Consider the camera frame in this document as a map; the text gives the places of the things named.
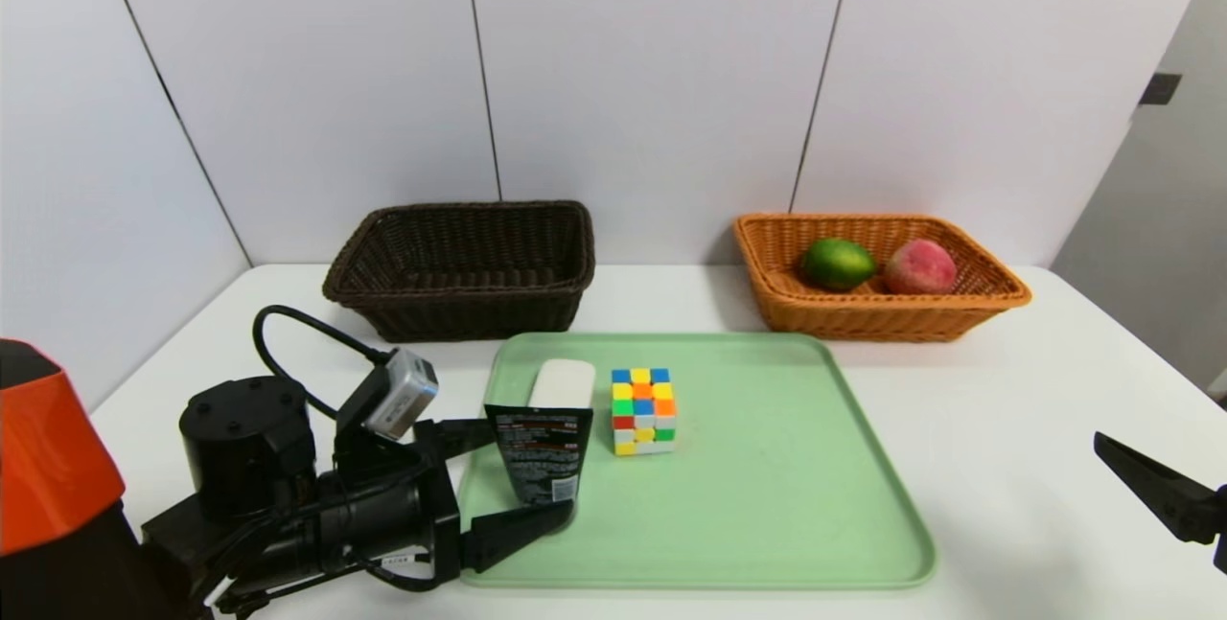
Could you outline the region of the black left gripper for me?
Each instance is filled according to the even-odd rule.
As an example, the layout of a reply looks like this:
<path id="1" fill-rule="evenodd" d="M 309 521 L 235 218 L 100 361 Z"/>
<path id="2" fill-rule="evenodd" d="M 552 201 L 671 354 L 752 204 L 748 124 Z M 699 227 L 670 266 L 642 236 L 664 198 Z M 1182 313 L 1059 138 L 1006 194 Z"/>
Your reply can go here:
<path id="1" fill-rule="evenodd" d="M 459 511 L 445 462 L 496 443 L 488 419 L 417 421 L 409 444 L 382 437 L 360 421 L 337 424 L 333 471 L 318 512 L 318 561 L 323 571 L 357 571 L 383 584 L 416 584 L 382 564 L 405 548 L 425 549 L 432 572 L 425 584 L 456 576 Z M 460 568 L 481 573 L 552 537 L 571 523 L 574 498 L 472 519 L 460 541 Z"/>

